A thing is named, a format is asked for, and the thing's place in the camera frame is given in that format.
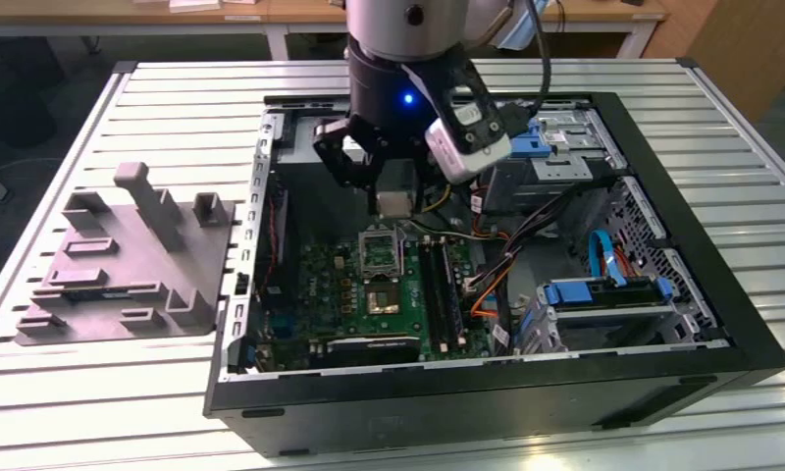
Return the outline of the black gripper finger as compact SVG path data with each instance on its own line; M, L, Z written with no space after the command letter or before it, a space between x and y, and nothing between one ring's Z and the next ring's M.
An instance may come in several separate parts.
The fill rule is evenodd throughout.
M318 125L314 130L313 149L337 184L366 192L367 213L375 216L378 164L371 160L359 163L351 160L343 147L346 137L359 144L365 155L371 157L378 135L374 127L362 118L345 118Z
M414 206L413 212L418 214L422 211L425 201L425 189L431 184L433 167L430 163L430 152L425 151L415 155L413 159L413 168L415 175L414 184Z

